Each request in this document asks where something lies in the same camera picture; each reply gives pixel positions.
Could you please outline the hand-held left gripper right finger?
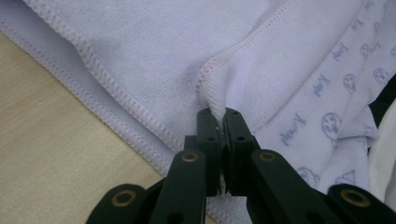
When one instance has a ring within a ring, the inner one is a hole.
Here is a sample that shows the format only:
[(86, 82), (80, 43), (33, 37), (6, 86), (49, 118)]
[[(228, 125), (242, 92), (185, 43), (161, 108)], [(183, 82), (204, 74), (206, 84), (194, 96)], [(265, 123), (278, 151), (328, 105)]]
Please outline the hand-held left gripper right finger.
[(242, 114), (223, 117), (227, 142), (226, 185), (247, 198), (253, 224), (342, 224), (342, 220), (279, 153), (261, 149)]

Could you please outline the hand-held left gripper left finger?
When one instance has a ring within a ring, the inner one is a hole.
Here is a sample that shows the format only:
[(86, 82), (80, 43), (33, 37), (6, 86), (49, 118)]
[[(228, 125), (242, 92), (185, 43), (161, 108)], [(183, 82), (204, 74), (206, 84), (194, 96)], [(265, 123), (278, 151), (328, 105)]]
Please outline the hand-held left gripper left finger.
[(205, 224), (207, 197), (220, 193), (220, 127), (211, 111), (197, 113), (197, 134), (185, 137), (163, 182), (149, 224)]

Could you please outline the lavender printed towel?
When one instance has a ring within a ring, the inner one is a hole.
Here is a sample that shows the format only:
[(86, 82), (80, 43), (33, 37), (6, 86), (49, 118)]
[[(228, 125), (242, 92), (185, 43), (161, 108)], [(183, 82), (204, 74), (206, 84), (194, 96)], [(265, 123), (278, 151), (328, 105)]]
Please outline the lavender printed towel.
[(0, 31), (162, 173), (233, 108), (310, 187), (371, 187), (396, 0), (0, 0)]

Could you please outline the white cloth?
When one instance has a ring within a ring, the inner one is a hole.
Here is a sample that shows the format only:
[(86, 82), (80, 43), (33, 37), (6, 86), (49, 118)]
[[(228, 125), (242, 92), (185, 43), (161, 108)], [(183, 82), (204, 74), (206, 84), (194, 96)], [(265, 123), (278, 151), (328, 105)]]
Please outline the white cloth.
[(379, 137), (369, 152), (372, 194), (396, 211), (396, 100), (379, 124)]

